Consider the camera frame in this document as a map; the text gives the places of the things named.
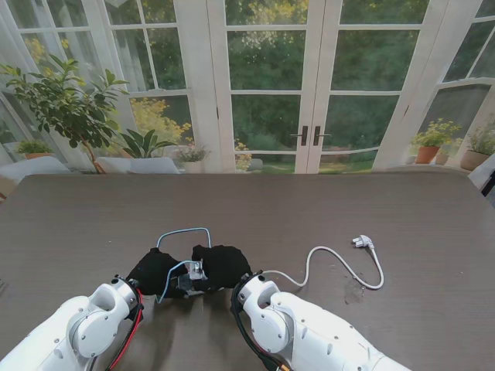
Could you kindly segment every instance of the white window frame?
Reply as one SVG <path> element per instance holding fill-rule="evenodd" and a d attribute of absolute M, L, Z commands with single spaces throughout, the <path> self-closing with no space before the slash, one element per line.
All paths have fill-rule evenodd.
<path fill-rule="evenodd" d="M 313 102 L 318 76 L 319 47 L 322 37 L 323 13 L 325 0 L 309 0 L 307 23 L 305 25 L 242 25 L 228 26 L 225 15 L 224 0 L 207 0 L 210 19 L 211 48 L 213 54 L 213 71 L 217 89 L 218 121 L 222 164 L 224 172 L 235 172 L 235 155 L 294 155 L 295 173 L 306 173 L 309 153 L 309 132 L 311 130 Z M 229 31 L 306 31 L 305 52 L 302 69 L 302 87 L 300 90 L 232 90 L 230 88 L 230 67 L 227 46 Z M 304 126 L 308 127 L 306 146 L 297 138 L 294 151 L 235 151 L 234 125 L 232 118 L 232 95 L 298 95 L 301 97 L 299 108 L 299 127 L 301 134 Z"/>
<path fill-rule="evenodd" d="M 323 26 L 322 51 L 320 53 L 320 66 L 329 66 L 329 68 L 320 68 L 318 75 L 318 87 L 315 99 L 315 113 L 313 115 L 312 130 L 310 136 L 311 148 L 309 151 L 308 168 L 309 174 L 319 172 L 319 163 L 322 155 L 351 155 L 377 150 L 373 169 L 377 167 L 377 160 L 392 141 L 393 136 L 387 133 L 400 124 L 406 110 L 411 102 L 412 96 L 416 89 L 416 83 L 422 75 L 428 57 L 435 44 L 436 34 L 442 24 L 446 6 L 449 0 L 430 0 L 426 9 L 425 17 L 421 24 L 340 24 L 340 16 L 343 0 L 327 0 L 325 9 L 325 21 Z M 338 42 L 339 31 L 341 30 L 418 30 L 418 39 L 416 41 L 415 51 L 412 55 L 408 67 L 408 73 L 405 77 L 403 87 L 399 91 L 369 91 L 369 90 L 331 90 L 334 62 L 336 58 L 336 47 Z M 372 148 L 360 148 L 350 151 L 323 151 L 323 139 L 318 139 L 318 145 L 313 145 L 315 140 L 316 128 L 319 127 L 319 133 L 323 134 L 326 127 L 326 116 L 328 112 L 329 99 L 331 96 L 399 96 L 394 113 L 388 123 L 387 130 L 381 144 Z"/>
<path fill-rule="evenodd" d="M 375 159 L 374 170 L 386 170 L 387 168 L 393 168 L 405 163 L 411 140 L 418 133 L 436 94 L 442 88 L 476 83 L 486 83 L 492 86 L 468 130 L 468 135 L 473 130 L 476 130 L 476 128 L 485 125 L 487 118 L 491 114 L 495 114 L 495 100 L 493 99 L 493 95 L 495 95 L 493 81 L 495 79 L 474 79 L 468 77 L 458 81 L 443 82 L 471 25 L 474 22 L 495 20 L 495 16 L 476 18 L 482 1 L 469 0 L 467 2 L 465 0 L 449 0 L 442 26 L 438 30 L 435 45 L 429 56 L 428 64 L 418 81 L 415 92 L 412 94 L 411 103 L 401 120 L 397 120 L 394 125 L 390 125 L 387 129 L 382 146 Z M 476 58 L 476 61 L 480 58 L 482 51 Z M 466 150 L 466 139 L 468 135 L 461 144 L 455 158 L 449 160 L 450 165 L 459 164 Z"/>
<path fill-rule="evenodd" d="M 196 146 L 205 147 L 210 153 L 204 161 L 204 170 L 206 172 L 221 172 L 221 155 L 219 144 L 219 132 L 217 126 L 217 111 L 215 87 L 213 81 L 213 66 L 210 53 L 210 35 L 208 29 L 207 3 L 206 0 L 197 0 L 194 2 L 183 2 L 174 0 L 176 12 L 176 22 L 173 23 L 153 23 L 144 22 L 141 0 L 136 0 L 142 24 L 136 25 L 116 25 L 110 24 L 104 0 L 83 0 L 82 5 L 86 12 L 88 26 L 76 27 L 56 27 L 53 21 L 50 8 L 46 0 L 42 0 L 43 7 L 49 15 L 49 27 L 38 29 L 18 29 L 13 19 L 12 13 L 7 5 L 6 0 L 0 0 L 0 11 L 3 17 L 0 18 L 2 29 L 8 30 L 9 40 L 0 40 L 0 50 L 12 53 L 18 53 L 16 58 L 11 58 L 8 62 L 13 66 L 20 66 L 23 70 L 29 72 L 39 72 L 36 64 L 32 60 L 29 51 L 22 39 L 25 33 L 44 33 L 49 32 L 55 35 L 57 45 L 61 55 L 66 60 L 67 56 L 61 45 L 58 32 L 78 32 L 89 31 L 96 49 L 97 58 L 100 61 L 103 70 L 109 69 L 114 72 L 119 80 L 125 80 L 120 61 L 118 58 L 117 47 L 115 45 L 112 31 L 114 29 L 143 29 L 148 59 L 152 70 L 153 82 L 155 88 L 158 87 L 149 38 L 146 29 L 172 28 L 176 27 L 179 33 L 179 44 L 183 58 L 184 76 L 186 88 L 180 90 L 153 89 L 143 92 L 131 92 L 129 96 L 121 96 L 116 102 L 118 113 L 115 120 L 121 125 L 122 129 L 136 130 L 134 115 L 132 113 L 130 99 L 133 97 L 169 97 L 182 95 L 187 97 L 189 102 L 189 111 L 191 113 L 191 125 Z M 87 156 L 74 150 L 66 145 L 64 156 L 70 161 L 70 164 L 78 168 L 90 168 Z"/>

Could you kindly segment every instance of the black fabric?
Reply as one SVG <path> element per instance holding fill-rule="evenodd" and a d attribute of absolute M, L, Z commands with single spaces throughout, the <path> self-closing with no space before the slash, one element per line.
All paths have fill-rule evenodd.
<path fill-rule="evenodd" d="M 167 274 L 178 263 L 179 261 L 170 255 L 153 247 L 132 269 L 126 279 L 132 278 L 139 282 L 138 288 L 143 295 L 162 295 Z M 170 277 L 178 277 L 182 274 L 187 274 L 187 269 L 183 265 L 174 269 Z M 184 295 L 186 295 L 184 290 L 171 288 L 169 284 L 165 298 L 183 298 Z"/>
<path fill-rule="evenodd" d="M 234 288 L 246 273 L 251 275 L 248 259 L 242 251 L 233 246 L 197 245 L 193 248 L 193 260 L 203 260 L 205 281 L 194 281 L 195 290 L 216 291 L 221 288 Z"/>

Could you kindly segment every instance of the white chair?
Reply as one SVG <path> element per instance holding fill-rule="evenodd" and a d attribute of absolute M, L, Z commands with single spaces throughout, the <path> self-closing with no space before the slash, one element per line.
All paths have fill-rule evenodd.
<path fill-rule="evenodd" d="M 180 174 L 168 157 L 113 158 L 99 157 L 96 163 L 105 174 Z"/>
<path fill-rule="evenodd" d="M 27 175 L 68 174 L 70 170 L 54 157 L 38 157 L 0 167 L 0 196 L 4 199 Z"/>

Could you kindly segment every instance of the french door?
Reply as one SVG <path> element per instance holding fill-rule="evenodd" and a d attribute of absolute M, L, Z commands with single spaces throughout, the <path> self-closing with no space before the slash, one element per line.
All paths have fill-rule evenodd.
<path fill-rule="evenodd" d="M 306 172 L 325 0 L 208 0 L 224 171 Z"/>
<path fill-rule="evenodd" d="M 207 0 L 224 171 L 371 170 L 448 2 Z"/>

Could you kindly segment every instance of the window frame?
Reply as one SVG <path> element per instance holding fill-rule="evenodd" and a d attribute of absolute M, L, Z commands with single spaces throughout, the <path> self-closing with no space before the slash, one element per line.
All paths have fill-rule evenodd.
<path fill-rule="evenodd" d="M 28 72 L 39 73 L 39 69 L 32 59 L 27 46 L 22 38 L 23 34 L 49 32 L 56 37 L 57 45 L 61 55 L 67 60 L 67 55 L 63 50 L 59 32 L 89 31 L 96 50 L 96 57 L 99 59 L 102 70 L 109 69 L 115 73 L 119 80 L 125 80 L 113 30 L 116 29 L 142 29 L 145 37 L 148 60 L 152 69 L 153 83 L 158 87 L 154 68 L 151 46 L 149 44 L 146 29 L 177 28 L 179 33 L 180 52 L 183 59 L 183 71 L 186 81 L 186 88 L 180 90 L 152 89 L 142 92 L 131 92 L 128 96 L 119 96 L 115 103 L 117 114 L 114 119 L 121 125 L 122 129 L 137 130 L 134 114 L 132 113 L 130 99 L 133 97 L 168 97 L 183 95 L 187 96 L 189 111 L 191 113 L 191 125 L 193 126 L 194 138 L 197 146 L 204 146 L 210 151 L 210 155 L 204 161 L 204 169 L 207 172 L 221 172 L 220 145 L 217 127 L 217 111 L 215 87 L 213 81 L 213 67 L 210 53 L 196 55 L 196 50 L 208 46 L 210 49 L 210 36 L 208 29 L 207 4 L 206 0 L 197 2 L 181 2 L 174 0 L 176 21 L 171 23 L 146 24 L 141 0 L 136 0 L 138 4 L 139 16 L 142 24 L 136 25 L 111 25 L 104 0 L 84 0 L 82 5 L 87 18 L 88 26 L 56 27 L 53 16 L 48 6 L 47 0 L 42 0 L 43 7 L 49 15 L 50 27 L 40 27 L 36 29 L 19 29 L 15 24 L 12 13 L 6 0 L 0 0 L 0 28 L 9 31 L 11 39 L 2 45 L 0 49 L 12 53 L 15 49 L 18 58 L 11 58 L 9 64 L 21 67 Z M 79 149 L 69 148 L 67 143 L 64 156 L 70 164 L 77 168 L 90 168 L 87 156 Z"/>
<path fill-rule="evenodd" d="M 486 45 L 495 33 L 493 30 L 490 37 L 485 42 L 479 55 L 469 70 L 468 77 L 461 80 L 444 82 L 449 68 L 456 57 L 456 54 L 462 45 L 471 25 L 478 22 L 489 22 L 495 20 L 495 16 L 476 18 L 478 9 L 483 0 L 450 0 L 445 10 L 445 16 L 442 26 L 436 36 L 435 45 L 429 55 L 429 61 L 426 65 L 421 78 L 418 79 L 418 85 L 413 93 L 411 103 L 405 111 L 403 117 L 400 117 L 393 126 L 390 126 L 382 141 L 382 148 L 378 152 L 374 163 L 374 170 L 385 170 L 396 166 L 403 166 L 408 156 L 408 150 L 411 146 L 411 140 L 418 133 L 433 100 L 441 89 L 449 87 L 460 87 L 471 84 L 486 84 L 491 88 L 485 97 L 480 109 L 478 110 L 469 130 L 457 151 L 454 158 L 450 158 L 448 165 L 459 166 L 460 159 L 468 147 L 469 135 L 477 128 L 486 125 L 490 115 L 495 114 L 495 79 L 494 78 L 472 78 L 470 74 L 480 59 Z"/>

